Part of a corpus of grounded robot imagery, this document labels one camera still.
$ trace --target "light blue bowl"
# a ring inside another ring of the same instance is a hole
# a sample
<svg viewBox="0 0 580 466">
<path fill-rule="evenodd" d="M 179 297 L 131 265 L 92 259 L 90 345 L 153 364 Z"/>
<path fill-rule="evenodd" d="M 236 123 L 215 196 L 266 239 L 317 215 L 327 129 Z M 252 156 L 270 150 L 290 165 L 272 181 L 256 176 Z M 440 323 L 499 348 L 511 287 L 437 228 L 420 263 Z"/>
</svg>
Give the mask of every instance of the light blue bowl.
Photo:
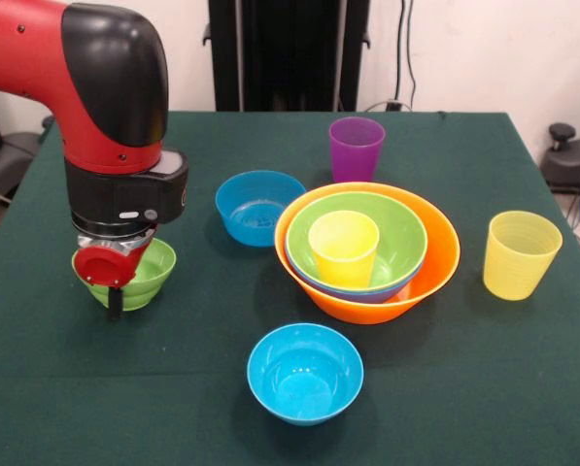
<svg viewBox="0 0 580 466">
<path fill-rule="evenodd" d="M 300 276 L 300 278 L 313 286 L 315 289 L 318 289 L 322 293 L 326 293 L 329 296 L 334 296 L 335 298 L 344 299 L 346 301 L 353 301 L 355 303 L 365 303 L 365 304 L 382 304 L 391 298 L 393 298 L 397 293 L 399 293 L 404 286 L 406 286 L 411 280 L 415 278 L 415 276 L 422 270 L 422 266 L 424 262 L 422 261 L 417 268 L 404 280 L 399 283 L 396 283 L 393 286 L 388 288 L 379 289 L 377 291 L 351 291 L 351 290 L 342 290 L 337 288 L 332 288 L 330 286 L 326 286 L 325 284 L 318 283 L 305 274 L 300 268 L 291 260 L 291 256 L 288 253 L 288 244 L 285 244 L 286 249 L 286 256 L 288 258 L 288 262 L 290 263 L 291 268 L 293 271 Z"/>
<path fill-rule="evenodd" d="M 337 416 L 357 398 L 363 363 L 339 332 L 295 323 L 256 344 L 247 379 L 257 401 L 274 416 L 294 425 L 314 425 Z"/>
<path fill-rule="evenodd" d="M 236 241 L 274 246 L 274 228 L 285 208 L 306 192 L 296 178 L 281 172 L 255 170 L 236 175 L 219 187 L 216 207 L 224 227 Z"/>
</svg>

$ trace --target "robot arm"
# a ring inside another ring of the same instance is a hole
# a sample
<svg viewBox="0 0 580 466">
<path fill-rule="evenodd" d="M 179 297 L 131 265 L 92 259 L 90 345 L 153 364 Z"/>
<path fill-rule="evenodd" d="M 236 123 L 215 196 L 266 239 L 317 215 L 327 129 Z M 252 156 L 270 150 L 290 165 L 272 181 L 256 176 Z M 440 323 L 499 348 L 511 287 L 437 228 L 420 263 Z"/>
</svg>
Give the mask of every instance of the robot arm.
<svg viewBox="0 0 580 466">
<path fill-rule="evenodd" d="M 75 267 L 89 283 L 126 285 L 156 225 L 184 209 L 188 161 L 162 148 L 167 81 L 157 32 L 134 12 L 0 0 L 0 89 L 58 122 Z"/>
</svg>

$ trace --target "green tablecloth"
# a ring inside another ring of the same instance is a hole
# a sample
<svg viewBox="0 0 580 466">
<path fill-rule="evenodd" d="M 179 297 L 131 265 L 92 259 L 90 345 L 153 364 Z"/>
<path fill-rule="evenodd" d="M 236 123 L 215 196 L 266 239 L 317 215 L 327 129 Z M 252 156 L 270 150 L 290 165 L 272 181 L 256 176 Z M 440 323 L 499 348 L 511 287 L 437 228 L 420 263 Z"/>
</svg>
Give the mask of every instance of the green tablecloth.
<svg viewBox="0 0 580 466">
<path fill-rule="evenodd" d="M 336 117 L 172 114 L 165 141 L 189 156 L 188 204 L 158 237 L 178 265 L 117 324 L 71 270 L 52 131 L 0 229 L 0 464 L 580 465 L 580 250 L 506 115 L 373 115 L 388 131 L 376 180 L 436 204 L 461 238 L 450 283 L 394 321 L 328 317 L 273 249 L 226 235 L 222 181 L 269 168 L 328 183 Z M 518 303 L 480 275 L 488 221 L 508 209 L 564 234 Z M 357 401 L 314 428 L 269 415 L 245 378 L 256 341 L 295 321 L 344 333 L 366 369 Z"/>
</svg>

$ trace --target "orange bowl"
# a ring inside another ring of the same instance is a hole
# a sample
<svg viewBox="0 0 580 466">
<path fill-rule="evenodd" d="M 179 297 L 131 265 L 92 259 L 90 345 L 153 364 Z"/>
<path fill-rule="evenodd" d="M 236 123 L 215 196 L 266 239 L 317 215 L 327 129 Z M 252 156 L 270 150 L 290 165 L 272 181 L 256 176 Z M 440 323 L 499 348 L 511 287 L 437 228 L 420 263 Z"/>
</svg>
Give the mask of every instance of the orange bowl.
<svg viewBox="0 0 580 466">
<path fill-rule="evenodd" d="M 364 304 L 329 296 L 300 279 L 285 253 L 284 243 L 291 220 L 309 203 L 329 194 L 346 191 L 370 191 L 396 199 L 410 207 L 424 223 L 427 231 L 427 253 L 417 276 L 389 301 Z M 454 225 L 441 211 L 423 197 L 412 192 L 378 183 L 337 183 L 319 187 L 294 200 L 282 213 L 274 234 L 279 260 L 325 313 L 350 323 L 372 324 L 392 320 L 440 289 L 454 275 L 461 258 L 461 245 Z"/>
</svg>

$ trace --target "plastic cup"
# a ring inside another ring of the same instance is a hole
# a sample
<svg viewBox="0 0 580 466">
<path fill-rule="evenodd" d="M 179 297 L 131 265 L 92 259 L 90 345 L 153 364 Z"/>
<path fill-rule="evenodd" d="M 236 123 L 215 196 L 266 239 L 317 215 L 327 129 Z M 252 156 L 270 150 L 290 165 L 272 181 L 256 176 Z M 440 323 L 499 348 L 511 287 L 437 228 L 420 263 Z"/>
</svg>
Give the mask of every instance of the plastic cup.
<svg viewBox="0 0 580 466">
<path fill-rule="evenodd" d="M 378 225 L 355 211 L 324 214 L 309 229 L 309 246 L 323 282 L 368 287 L 380 241 Z"/>
<path fill-rule="evenodd" d="M 330 159 L 336 183 L 371 182 L 385 142 L 385 128 L 373 119 L 348 116 L 330 125 Z"/>
<path fill-rule="evenodd" d="M 484 285 L 501 299 L 528 298 L 562 241 L 558 227 L 543 216 L 523 211 L 498 214 L 489 225 Z"/>
</svg>

